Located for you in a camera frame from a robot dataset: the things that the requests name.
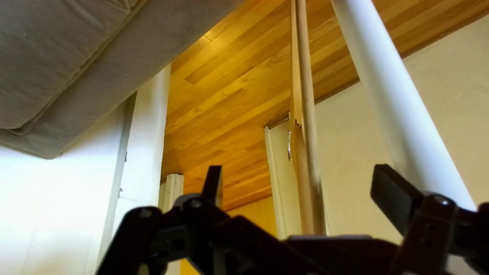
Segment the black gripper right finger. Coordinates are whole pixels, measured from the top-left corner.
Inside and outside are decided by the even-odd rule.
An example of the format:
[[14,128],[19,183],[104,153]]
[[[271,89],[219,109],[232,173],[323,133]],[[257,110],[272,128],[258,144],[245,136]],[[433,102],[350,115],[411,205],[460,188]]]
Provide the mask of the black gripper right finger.
[[370,197],[401,235],[423,200],[423,194],[387,164],[373,168]]

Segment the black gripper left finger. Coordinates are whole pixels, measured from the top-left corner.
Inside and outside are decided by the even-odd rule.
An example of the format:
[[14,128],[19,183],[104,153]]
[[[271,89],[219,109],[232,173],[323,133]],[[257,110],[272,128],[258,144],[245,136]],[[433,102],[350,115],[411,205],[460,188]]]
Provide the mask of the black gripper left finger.
[[220,165],[211,165],[208,168],[202,196],[216,206],[222,205],[223,193],[222,193],[222,167]]

